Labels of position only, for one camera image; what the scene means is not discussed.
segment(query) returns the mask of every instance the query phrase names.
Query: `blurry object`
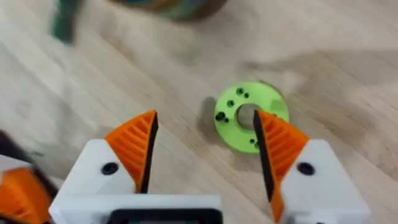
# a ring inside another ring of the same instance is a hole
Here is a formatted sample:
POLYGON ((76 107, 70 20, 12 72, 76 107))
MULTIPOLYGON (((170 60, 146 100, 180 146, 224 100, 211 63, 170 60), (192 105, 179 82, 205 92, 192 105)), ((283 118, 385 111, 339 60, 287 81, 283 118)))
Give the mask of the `blurry object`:
POLYGON ((0 131, 0 223, 42 224, 57 188, 34 161, 0 131))
POLYGON ((54 16, 52 34, 65 44, 73 42, 75 18, 80 0, 59 0, 54 16))
POLYGON ((113 0, 176 21, 201 19, 221 9, 226 0, 113 0))

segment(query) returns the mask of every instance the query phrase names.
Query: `orange object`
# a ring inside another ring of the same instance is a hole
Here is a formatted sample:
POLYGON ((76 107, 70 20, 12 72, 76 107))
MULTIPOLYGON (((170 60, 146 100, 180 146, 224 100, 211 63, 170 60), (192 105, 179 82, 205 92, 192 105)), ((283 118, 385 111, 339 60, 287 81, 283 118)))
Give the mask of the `orange object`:
POLYGON ((284 210, 280 184, 310 138, 283 119, 261 110, 254 112, 254 130, 268 199, 274 220, 279 222, 284 210))
POLYGON ((51 199, 29 168, 3 173, 0 185, 0 215, 22 223, 49 221, 51 199))
POLYGON ((137 193, 146 193, 150 165, 158 129, 156 110, 146 112, 122 124, 105 140, 136 182, 137 193))

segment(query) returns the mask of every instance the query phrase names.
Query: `green ring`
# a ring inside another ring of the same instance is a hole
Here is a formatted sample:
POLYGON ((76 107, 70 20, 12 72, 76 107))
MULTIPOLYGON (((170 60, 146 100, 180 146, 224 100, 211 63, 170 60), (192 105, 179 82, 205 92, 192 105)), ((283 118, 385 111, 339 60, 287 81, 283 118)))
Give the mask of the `green ring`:
POLYGON ((218 134, 225 143, 239 152, 259 153, 257 137, 253 130, 244 129, 238 123, 238 109, 245 104, 257 105, 260 109, 275 114, 289 122, 289 109, 283 96, 270 85, 258 82, 246 82, 232 86, 218 99, 214 111, 214 121, 218 134), (228 122, 217 121, 216 115, 224 112, 228 122))

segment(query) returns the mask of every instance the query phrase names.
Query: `wooden floor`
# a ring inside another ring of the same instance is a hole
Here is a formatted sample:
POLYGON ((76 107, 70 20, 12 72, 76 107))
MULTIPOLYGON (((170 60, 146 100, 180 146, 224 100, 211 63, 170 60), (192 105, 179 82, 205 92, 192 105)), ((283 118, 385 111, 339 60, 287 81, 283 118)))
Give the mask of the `wooden floor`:
POLYGON ((330 142, 368 202, 398 220, 398 1, 229 0, 175 24, 87 0, 74 47, 48 34, 51 0, 0 1, 0 127, 65 177, 89 139, 152 109, 150 191, 221 194, 226 223, 273 223, 259 156, 215 133, 243 81, 284 94, 292 123, 330 142))

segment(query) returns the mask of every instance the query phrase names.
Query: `green object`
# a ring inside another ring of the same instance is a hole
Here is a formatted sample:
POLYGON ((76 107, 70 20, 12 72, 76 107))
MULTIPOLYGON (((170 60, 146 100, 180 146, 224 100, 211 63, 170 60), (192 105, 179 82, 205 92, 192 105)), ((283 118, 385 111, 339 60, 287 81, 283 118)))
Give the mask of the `green object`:
POLYGON ((238 110, 245 104, 257 105, 286 122, 289 122, 289 109, 277 90, 258 82, 232 86, 219 98, 214 113, 218 134, 233 149, 255 154, 259 151, 254 130, 244 129, 238 122, 238 110))
POLYGON ((58 2, 52 34, 65 44, 73 41, 75 17, 80 3, 80 0, 59 0, 58 2))

